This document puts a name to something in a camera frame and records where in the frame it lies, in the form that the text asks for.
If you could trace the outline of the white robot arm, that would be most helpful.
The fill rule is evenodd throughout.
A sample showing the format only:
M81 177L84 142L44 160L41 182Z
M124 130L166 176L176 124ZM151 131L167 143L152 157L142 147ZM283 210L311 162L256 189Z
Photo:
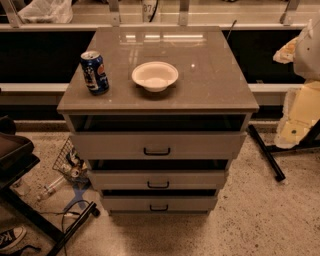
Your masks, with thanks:
M299 89L287 91L274 139L277 147L289 149L298 145L320 120L320 13L282 46L273 60L293 63L294 73L305 79Z

